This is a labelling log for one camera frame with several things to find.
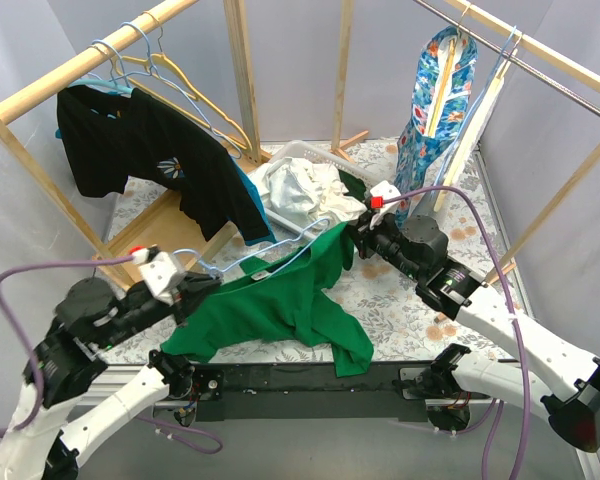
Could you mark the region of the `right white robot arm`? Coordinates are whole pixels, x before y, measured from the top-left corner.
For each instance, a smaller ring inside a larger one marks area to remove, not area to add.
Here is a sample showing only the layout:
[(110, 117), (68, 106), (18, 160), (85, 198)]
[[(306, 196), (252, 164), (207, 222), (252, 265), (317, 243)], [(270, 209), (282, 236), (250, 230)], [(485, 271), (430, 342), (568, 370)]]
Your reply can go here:
[(424, 396), (461, 392), (501, 399), (548, 422), (571, 446), (600, 449), (600, 357), (561, 339), (523, 313), (511, 314), (497, 290), (447, 253), (448, 238), (426, 216), (400, 232), (391, 214), (370, 212), (346, 227), (362, 258), (379, 255), (414, 280), (425, 305), (488, 338), (518, 360), (500, 364), (466, 346), (446, 347), (405, 388)]

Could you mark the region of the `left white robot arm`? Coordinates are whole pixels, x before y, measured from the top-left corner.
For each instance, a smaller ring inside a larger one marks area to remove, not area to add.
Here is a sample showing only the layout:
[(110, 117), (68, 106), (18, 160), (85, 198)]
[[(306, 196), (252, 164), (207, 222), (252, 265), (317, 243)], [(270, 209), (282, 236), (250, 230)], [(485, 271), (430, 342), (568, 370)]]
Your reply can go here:
[(165, 398), (180, 400), (194, 386), (194, 368), (182, 355), (152, 350), (148, 362), (117, 392), (82, 417), (74, 407), (103, 374), (98, 350), (117, 346), (166, 317), (183, 323), (220, 286), (189, 272), (172, 305), (139, 282), (118, 298), (101, 278), (74, 284), (56, 306), (51, 327), (27, 365), (18, 405), (0, 441), (0, 479), (74, 479), (89, 457), (140, 412)]

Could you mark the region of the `green and white raglan shirt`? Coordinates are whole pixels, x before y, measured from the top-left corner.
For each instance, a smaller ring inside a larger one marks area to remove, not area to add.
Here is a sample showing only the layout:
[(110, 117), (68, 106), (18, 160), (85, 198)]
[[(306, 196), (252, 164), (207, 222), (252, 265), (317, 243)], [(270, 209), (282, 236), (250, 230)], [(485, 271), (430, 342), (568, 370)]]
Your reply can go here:
[(347, 189), (346, 196), (352, 197), (368, 207), (369, 195), (364, 181), (343, 170), (338, 170), (338, 174), (340, 181)]

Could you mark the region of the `bright green t shirt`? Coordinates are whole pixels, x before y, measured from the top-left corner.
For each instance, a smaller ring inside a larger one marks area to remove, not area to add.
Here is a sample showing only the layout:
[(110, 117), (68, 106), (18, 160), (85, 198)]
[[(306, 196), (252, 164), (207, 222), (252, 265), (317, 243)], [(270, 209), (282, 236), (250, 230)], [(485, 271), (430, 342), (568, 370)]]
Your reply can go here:
[(367, 372), (374, 347), (359, 321), (324, 291), (353, 264), (354, 243), (341, 223), (312, 245), (274, 262), (252, 257), (244, 275), (208, 296), (161, 344), (171, 355), (208, 362), (218, 350), (248, 341), (295, 340), (307, 347), (331, 346), (335, 373)]

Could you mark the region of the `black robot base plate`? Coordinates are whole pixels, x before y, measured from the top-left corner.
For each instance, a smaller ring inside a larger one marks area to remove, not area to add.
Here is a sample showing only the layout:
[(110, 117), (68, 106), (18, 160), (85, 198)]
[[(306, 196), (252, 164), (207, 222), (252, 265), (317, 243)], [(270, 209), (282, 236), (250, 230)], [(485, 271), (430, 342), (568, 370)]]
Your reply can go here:
[(373, 362), (368, 371), (338, 377), (331, 363), (212, 363), (194, 373), (194, 392), (165, 398), (155, 410), (197, 401), (197, 422), (246, 419), (385, 418), (421, 422), (429, 407), (463, 407), (468, 398), (415, 384), (427, 361)]

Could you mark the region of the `teal plastic hanger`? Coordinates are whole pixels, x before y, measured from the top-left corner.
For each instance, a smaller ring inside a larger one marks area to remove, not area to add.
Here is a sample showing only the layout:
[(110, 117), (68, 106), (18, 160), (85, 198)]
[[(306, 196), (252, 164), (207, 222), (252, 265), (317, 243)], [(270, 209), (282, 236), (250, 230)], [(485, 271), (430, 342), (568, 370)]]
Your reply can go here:
[(78, 86), (87, 86), (93, 87), (96, 89), (100, 89), (105, 91), (108, 94), (115, 95), (126, 95), (130, 96), (133, 92), (133, 89), (127, 86), (123, 86), (121, 84), (116, 84), (113, 81), (106, 81), (100, 79), (79, 79), (69, 84), (70, 87), (78, 87)]

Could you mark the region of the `white t shirt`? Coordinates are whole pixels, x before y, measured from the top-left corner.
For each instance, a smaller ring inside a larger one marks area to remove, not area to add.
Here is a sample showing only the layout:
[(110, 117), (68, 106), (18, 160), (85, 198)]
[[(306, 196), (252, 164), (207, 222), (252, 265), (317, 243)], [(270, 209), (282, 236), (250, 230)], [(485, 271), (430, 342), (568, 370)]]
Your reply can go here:
[(296, 226), (307, 227), (321, 219), (333, 227), (357, 219), (367, 207), (355, 199), (334, 165), (283, 157), (247, 174), (266, 213), (274, 213)]

